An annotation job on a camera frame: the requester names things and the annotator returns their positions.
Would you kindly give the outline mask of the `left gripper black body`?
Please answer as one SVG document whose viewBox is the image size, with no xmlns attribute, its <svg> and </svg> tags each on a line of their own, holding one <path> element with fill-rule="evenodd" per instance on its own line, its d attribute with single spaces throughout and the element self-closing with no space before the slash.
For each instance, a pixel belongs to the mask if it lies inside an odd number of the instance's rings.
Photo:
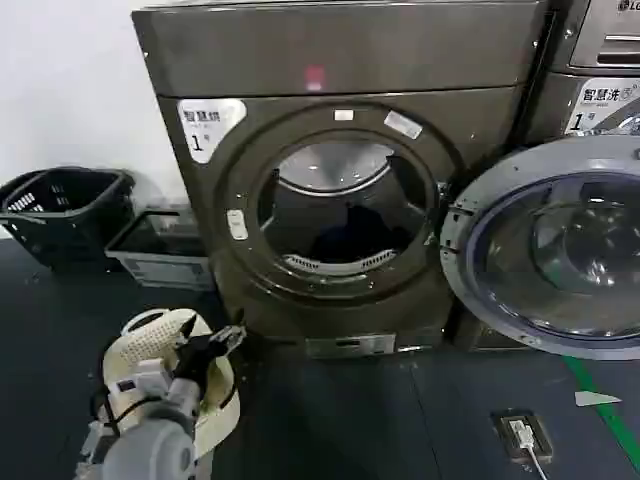
<svg viewBox="0 0 640 480">
<path fill-rule="evenodd" d="M 209 366 L 216 358 L 226 354 L 226 345 L 213 340 L 211 336 L 202 335 L 190 338 L 177 348 L 176 353 L 178 363 L 173 376 L 206 386 Z"/>
</svg>

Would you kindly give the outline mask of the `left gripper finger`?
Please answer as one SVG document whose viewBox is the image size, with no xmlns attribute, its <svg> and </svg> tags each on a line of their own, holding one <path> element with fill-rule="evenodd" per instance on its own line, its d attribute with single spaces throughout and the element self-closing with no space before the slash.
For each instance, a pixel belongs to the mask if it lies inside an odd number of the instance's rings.
<svg viewBox="0 0 640 480">
<path fill-rule="evenodd" d="M 246 336 L 245 326 L 227 325 L 210 336 L 209 351 L 212 354 L 229 354 L 243 343 Z"/>
<path fill-rule="evenodd" d="M 177 346 L 180 347 L 182 345 L 185 345 L 191 336 L 191 333 L 194 329 L 195 323 L 197 320 L 197 316 L 196 315 L 192 315 L 186 322 L 184 322 L 177 334 Z"/>
</svg>

